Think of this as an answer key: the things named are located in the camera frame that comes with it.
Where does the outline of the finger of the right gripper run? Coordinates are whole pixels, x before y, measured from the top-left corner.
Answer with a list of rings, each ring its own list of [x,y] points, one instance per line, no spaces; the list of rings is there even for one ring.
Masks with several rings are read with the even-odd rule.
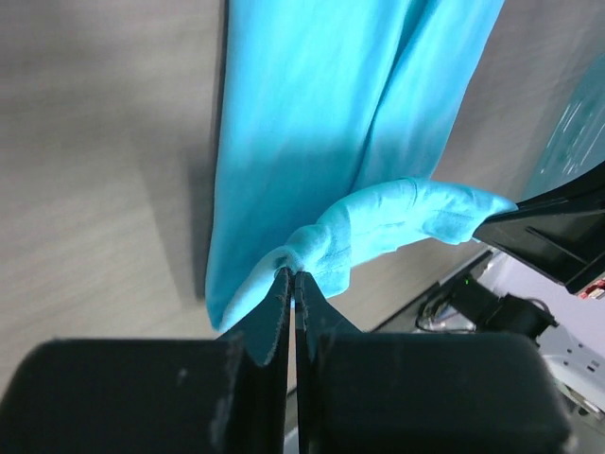
[[[474,238],[568,291],[595,285],[604,278],[604,165],[489,217]]]

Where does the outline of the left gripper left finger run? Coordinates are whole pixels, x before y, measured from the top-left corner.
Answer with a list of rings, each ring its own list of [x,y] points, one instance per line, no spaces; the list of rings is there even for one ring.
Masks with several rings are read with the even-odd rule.
[[[290,300],[284,269],[215,340],[40,344],[2,398],[2,451],[282,452]]]

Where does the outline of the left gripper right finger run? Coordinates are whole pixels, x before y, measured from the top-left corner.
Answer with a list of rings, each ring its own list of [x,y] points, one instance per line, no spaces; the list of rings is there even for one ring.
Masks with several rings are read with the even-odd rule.
[[[294,280],[302,453],[568,453],[572,426],[528,338],[357,329]]]

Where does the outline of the turquoise t shirt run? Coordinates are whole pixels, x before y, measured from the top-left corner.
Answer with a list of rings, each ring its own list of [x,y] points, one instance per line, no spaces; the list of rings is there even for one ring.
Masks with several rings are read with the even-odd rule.
[[[499,1],[233,1],[205,281],[213,328],[279,269],[328,297],[410,243],[469,241],[515,204],[431,176]]]

